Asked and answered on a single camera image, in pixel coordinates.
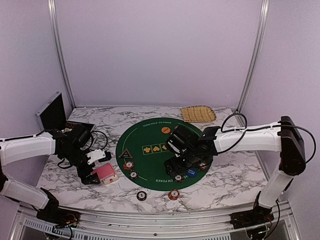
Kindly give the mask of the blue small blind button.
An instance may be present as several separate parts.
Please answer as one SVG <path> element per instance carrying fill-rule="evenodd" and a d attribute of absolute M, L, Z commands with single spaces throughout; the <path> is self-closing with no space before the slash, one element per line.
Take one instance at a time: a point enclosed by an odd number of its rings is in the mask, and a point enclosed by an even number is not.
<path fill-rule="evenodd" d="M 198 174 L 198 171 L 195 168 L 190 168 L 187 172 L 186 175 L 190 178 L 196 177 Z"/>

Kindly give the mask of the orange big blind button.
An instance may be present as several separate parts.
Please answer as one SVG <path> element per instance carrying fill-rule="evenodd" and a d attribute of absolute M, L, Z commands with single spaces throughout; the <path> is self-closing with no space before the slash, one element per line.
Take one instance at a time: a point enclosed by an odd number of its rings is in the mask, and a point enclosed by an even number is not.
<path fill-rule="evenodd" d="M 162 127 L 161 132 L 163 134 L 169 134 L 171 132 L 171 129 L 169 127 Z"/>

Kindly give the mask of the red playing card deck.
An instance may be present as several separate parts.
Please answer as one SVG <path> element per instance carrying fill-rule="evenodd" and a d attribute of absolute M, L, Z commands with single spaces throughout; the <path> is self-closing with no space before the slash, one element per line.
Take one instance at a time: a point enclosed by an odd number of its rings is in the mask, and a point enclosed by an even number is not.
<path fill-rule="evenodd" d="M 96 173 L 100 181 L 112 179 L 116 175 L 116 172 L 110 163 L 98 167 Z"/>

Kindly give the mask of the orange poker chip stack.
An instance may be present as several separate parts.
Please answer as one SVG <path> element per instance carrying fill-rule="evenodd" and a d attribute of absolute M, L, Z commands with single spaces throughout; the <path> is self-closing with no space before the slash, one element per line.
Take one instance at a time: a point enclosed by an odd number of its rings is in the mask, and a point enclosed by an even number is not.
<path fill-rule="evenodd" d="M 176 189 L 173 189 L 168 193 L 168 198 L 172 201 L 177 200 L 179 196 L 180 196 L 180 192 Z"/>

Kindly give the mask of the triangular all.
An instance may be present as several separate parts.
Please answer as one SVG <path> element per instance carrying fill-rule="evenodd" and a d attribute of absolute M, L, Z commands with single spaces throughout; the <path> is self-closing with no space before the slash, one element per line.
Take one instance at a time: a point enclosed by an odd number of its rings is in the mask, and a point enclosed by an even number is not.
<path fill-rule="evenodd" d="M 120 159 L 132 159 L 133 156 L 131 155 L 128 149 L 125 149 L 119 156 Z"/>

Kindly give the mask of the brown poker chip stack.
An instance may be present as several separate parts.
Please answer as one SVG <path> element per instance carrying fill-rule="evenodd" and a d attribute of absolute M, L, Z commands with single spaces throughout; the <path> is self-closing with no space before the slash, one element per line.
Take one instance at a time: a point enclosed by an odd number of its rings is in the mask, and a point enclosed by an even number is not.
<path fill-rule="evenodd" d="M 137 194 L 136 194 L 136 197 L 139 201 L 145 201 L 147 199 L 147 193 L 144 192 L 144 191 L 139 191 Z"/>

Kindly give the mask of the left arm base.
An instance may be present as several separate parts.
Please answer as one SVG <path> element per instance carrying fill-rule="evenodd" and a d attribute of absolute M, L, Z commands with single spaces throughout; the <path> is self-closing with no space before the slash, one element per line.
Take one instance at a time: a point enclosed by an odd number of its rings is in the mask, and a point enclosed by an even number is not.
<path fill-rule="evenodd" d="M 56 224 L 58 228 L 76 227 L 81 214 L 77 211 L 58 208 L 53 212 L 41 209 L 37 212 L 36 217 L 40 220 Z"/>

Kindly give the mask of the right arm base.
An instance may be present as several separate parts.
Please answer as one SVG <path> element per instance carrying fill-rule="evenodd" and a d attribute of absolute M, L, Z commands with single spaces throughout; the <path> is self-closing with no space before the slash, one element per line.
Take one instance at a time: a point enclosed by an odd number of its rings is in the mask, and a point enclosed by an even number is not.
<path fill-rule="evenodd" d="M 254 207 L 251 210 L 240 211 L 230 214 L 230 224 L 234 229 L 252 227 L 273 221 L 274 215 L 271 209 Z"/>

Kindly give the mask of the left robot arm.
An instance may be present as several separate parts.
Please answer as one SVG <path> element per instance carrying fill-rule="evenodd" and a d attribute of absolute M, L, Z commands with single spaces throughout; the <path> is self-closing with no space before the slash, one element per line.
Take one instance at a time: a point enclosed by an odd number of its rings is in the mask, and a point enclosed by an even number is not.
<path fill-rule="evenodd" d="M 0 166 L 38 156 L 56 155 L 76 168 L 82 184 L 98 185 L 101 181 L 93 172 L 94 164 L 88 163 L 87 152 L 82 149 L 90 138 L 91 133 L 81 125 L 67 132 L 51 129 L 34 135 L 3 138 L 0 141 Z M 3 171 L 0 173 L 0 194 L 34 206 L 53 223 L 63 219 L 59 201 L 48 190 L 15 180 Z"/>

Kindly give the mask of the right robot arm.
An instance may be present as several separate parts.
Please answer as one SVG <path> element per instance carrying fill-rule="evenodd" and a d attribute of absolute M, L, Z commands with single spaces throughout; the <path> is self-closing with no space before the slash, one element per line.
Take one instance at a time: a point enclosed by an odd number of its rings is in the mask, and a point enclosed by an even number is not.
<path fill-rule="evenodd" d="M 266 186 L 257 196 L 256 206 L 247 219 L 258 224 L 267 216 L 277 198 L 295 176 L 306 169 L 305 145 L 298 127 L 288 116 L 266 125 L 224 130 L 207 127 L 197 135 L 184 126 L 177 126 L 165 142 L 174 154 L 164 162 L 166 173 L 175 178 L 201 163 L 211 164 L 213 157 L 227 152 L 272 151 L 280 153 L 280 162 Z"/>

